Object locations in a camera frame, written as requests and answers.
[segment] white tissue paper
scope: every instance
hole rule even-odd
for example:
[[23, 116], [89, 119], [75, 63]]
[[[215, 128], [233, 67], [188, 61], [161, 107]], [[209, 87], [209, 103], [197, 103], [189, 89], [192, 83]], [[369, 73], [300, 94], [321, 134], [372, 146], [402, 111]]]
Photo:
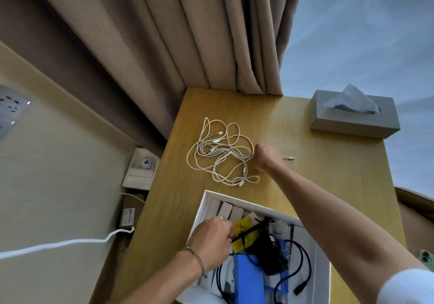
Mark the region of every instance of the white tissue paper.
[[351, 83], [337, 97], [324, 104], [325, 107], [364, 114], [380, 113], [378, 106]]

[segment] white sleeve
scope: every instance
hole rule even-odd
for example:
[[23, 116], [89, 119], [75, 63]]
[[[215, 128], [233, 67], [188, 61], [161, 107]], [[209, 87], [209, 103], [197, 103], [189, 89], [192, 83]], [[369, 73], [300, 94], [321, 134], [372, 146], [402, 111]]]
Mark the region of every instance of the white sleeve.
[[434, 273], [411, 269], [398, 272], [380, 289], [377, 304], [433, 304]]

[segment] silver bracelet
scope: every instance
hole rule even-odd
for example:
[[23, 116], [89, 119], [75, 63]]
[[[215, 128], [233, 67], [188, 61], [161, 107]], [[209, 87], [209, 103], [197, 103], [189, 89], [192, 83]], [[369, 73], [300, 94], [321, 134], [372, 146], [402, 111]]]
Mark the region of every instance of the silver bracelet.
[[185, 250], [188, 250], [189, 252], [191, 252], [194, 256], [196, 256], [200, 262], [200, 265], [202, 267], [202, 277], [205, 275], [205, 267], [203, 266], [203, 262], [201, 260], [201, 258], [199, 257], [198, 253], [195, 252], [193, 249], [191, 249], [190, 247], [185, 247]]

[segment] person's left hand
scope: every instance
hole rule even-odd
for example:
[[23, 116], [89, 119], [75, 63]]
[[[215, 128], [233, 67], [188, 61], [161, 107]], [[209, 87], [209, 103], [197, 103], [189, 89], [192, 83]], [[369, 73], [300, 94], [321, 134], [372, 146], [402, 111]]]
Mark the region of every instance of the person's left hand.
[[199, 255], [205, 272], [218, 268], [229, 256], [232, 225], [216, 216], [200, 223], [193, 231], [187, 246]]

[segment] wooden table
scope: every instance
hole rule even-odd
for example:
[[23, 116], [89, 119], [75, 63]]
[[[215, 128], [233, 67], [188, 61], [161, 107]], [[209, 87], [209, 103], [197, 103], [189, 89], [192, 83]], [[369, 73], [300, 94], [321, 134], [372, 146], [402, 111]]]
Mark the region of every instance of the wooden table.
[[[359, 209], [405, 245], [383, 141], [311, 131], [308, 103], [305, 98], [187, 90], [117, 275], [113, 300], [136, 288], [185, 246], [204, 190], [296, 216], [277, 185], [253, 168], [249, 174], [259, 175], [261, 181], [238, 187], [217, 183], [209, 173], [187, 166], [187, 152], [198, 140], [205, 117], [236, 122], [253, 144], [271, 144], [284, 156], [295, 156], [288, 162], [293, 170]], [[331, 300], [333, 304], [358, 302], [334, 269]]]

